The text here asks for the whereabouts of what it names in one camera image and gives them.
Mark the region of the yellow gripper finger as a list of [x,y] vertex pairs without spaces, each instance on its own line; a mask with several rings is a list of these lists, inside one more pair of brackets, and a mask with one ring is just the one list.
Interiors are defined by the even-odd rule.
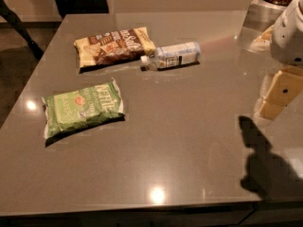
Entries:
[[284,65],[264,77],[255,106],[255,115],[275,120],[303,91],[303,67]]

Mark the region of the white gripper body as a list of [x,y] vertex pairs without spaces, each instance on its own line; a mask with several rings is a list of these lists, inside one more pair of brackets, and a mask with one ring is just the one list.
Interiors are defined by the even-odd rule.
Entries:
[[277,18],[271,55],[283,64],[303,65],[303,0],[293,0]]

